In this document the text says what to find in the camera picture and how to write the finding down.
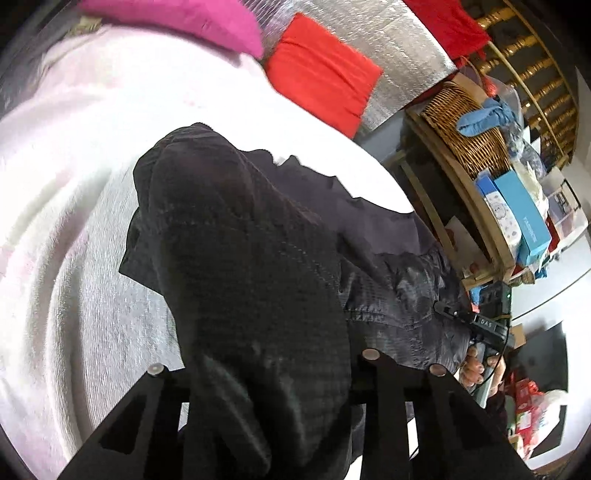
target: cable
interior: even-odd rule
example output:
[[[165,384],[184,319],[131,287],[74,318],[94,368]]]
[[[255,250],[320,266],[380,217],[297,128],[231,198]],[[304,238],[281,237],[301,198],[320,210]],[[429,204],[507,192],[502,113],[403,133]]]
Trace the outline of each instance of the cable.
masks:
[[[507,343],[509,343],[509,328],[511,328],[511,316],[510,315],[500,315],[500,317],[507,317],[507,319],[506,319],[507,320],[507,323],[506,323],[507,334],[505,335],[505,344],[503,345],[503,351],[499,355],[499,358],[497,359],[496,365],[492,369],[491,374],[488,377],[486,377],[485,380],[480,385],[477,385],[476,388],[474,390],[472,390],[472,395],[474,395],[474,393],[476,393],[481,386],[483,386],[486,382],[488,382],[492,378],[492,376],[496,372],[497,367],[501,363],[501,358],[503,358],[503,355],[505,355],[505,350],[507,349]]]
[[[499,315],[498,317],[495,317],[495,318],[489,319],[489,320],[491,322],[495,322],[496,320],[501,320],[501,319],[505,319],[505,320],[506,319],[509,319],[509,320],[511,320],[511,315],[510,314],[508,314],[508,315]]]

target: black cable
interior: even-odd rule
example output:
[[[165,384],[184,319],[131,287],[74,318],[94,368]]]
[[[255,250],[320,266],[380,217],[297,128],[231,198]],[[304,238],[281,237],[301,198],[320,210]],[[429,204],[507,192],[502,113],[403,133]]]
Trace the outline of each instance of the black cable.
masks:
[[[474,393],[476,393],[481,386],[483,386],[486,382],[488,382],[492,378],[492,376],[496,372],[497,367],[501,363],[501,358],[503,358],[503,355],[505,355],[505,350],[507,349],[507,343],[509,343],[509,328],[511,328],[511,320],[510,319],[506,320],[506,325],[507,325],[507,333],[505,335],[505,344],[503,345],[503,351],[499,355],[499,358],[497,359],[496,365],[492,369],[491,374],[488,377],[486,377],[486,379],[480,385],[477,385],[476,388],[474,390],[472,390],[472,395],[474,395]]]

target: wicker basket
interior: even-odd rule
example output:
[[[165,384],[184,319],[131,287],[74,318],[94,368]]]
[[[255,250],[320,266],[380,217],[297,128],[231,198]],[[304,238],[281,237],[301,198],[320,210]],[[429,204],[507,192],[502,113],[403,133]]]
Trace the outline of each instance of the wicker basket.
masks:
[[[511,168],[500,130],[492,128],[475,137],[464,137],[456,130],[456,123],[464,113],[479,108],[480,105],[462,87],[445,82],[421,116],[447,144],[472,180],[485,168],[489,168],[496,179]]]

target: screw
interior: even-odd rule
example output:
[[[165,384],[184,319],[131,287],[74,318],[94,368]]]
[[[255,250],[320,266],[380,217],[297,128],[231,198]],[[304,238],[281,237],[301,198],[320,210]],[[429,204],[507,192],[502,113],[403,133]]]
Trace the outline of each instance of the screw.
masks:
[[[436,377],[444,377],[447,373],[447,368],[440,364],[433,364],[429,367],[429,371]]]
[[[152,375],[153,377],[159,376],[162,372],[164,372],[163,364],[152,364],[148,367],[148,375]]]
[[[379,358],[379,352],[375,348],[366,348],[361,355],[366,360],[377,360]]]

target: white wall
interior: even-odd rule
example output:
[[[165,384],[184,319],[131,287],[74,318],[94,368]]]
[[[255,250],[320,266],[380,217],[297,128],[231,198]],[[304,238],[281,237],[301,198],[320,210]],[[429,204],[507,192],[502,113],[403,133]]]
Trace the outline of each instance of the white wall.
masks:
[[[559,261],[548,266],[548,277],[536,280],[534,285],[521,285],[513,289],[511,313],[519,318],[527,312],[572,285],[591,268],[591,240],[587,234],[564,251]]]
[[[577,70],[579,84],[579,126],[573,161],[565,166],[563,174],[571,184],[591,219],[591,90]]]
[[[590,292],[591,273],[587,273],[560,295],[524,317],[525,324],[545,328],[562,321],[569,357],[569,405],[562,443],[529,460],[530,468],[546,465],[574,450],[591,423],[588,354],[591,349]]]

